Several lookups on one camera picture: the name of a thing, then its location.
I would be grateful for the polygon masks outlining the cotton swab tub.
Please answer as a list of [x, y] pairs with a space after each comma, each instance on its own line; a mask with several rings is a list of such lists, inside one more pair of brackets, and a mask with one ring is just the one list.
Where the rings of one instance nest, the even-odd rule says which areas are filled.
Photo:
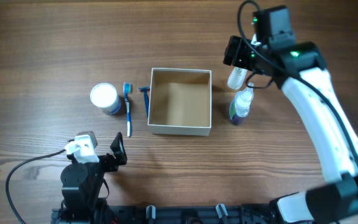
[[121, 108], [121, 98], [110, 83], [99, 83], [90, 92], [90, 100], [104, 114], [116, 114]]

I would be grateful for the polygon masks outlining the clear bottle with cap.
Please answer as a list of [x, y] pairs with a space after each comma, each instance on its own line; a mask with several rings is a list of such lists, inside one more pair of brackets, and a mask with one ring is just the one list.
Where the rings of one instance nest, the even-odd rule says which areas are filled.
[[250, 106], [254, 98], [253, 83], [249, 83], [250, 87], [246, 87], [242, 91], [238, 91], [229, 107], [229, 119], [232, 124], [241, 124], [249, 115]]

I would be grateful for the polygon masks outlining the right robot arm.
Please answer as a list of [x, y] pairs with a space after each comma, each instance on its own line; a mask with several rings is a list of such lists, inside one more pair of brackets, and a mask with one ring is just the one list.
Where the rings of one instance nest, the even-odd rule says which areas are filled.
[[286, 6], [258, 8], [255, 34], [230, 38], [224, 64], [269, 77], [290, 100], [318, 154], [325, 184], [270, 202], [272, 223], [338, 223], [358, 215], [358, 137], [312, 42], [298, 43]]

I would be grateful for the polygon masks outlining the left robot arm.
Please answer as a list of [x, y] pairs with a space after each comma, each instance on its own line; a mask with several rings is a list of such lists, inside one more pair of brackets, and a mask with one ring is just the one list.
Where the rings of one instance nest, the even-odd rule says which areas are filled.
[[71, 164], [64, 168], [60, 179], [63, 200], [56, 216], [56, 223], [118, 223], [117, 215], [109, 208], [105, 197], [99, 193], [107, 172], [118, 171], [127, 164], [122, 133], [117, 133], [110, 145], [112, 153], [99, 156], [94, 132], [78, 133], [65, 146]]

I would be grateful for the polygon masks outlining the white bamboo print tube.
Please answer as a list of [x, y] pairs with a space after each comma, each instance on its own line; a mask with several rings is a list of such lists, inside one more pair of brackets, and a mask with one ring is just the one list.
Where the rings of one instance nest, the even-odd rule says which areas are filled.
[[248, 70], [244, 68], [234, 67], [227, 80], [228, 87], [233, 90], [240, 89], [240, 87], [243, 85], [247, 72]]

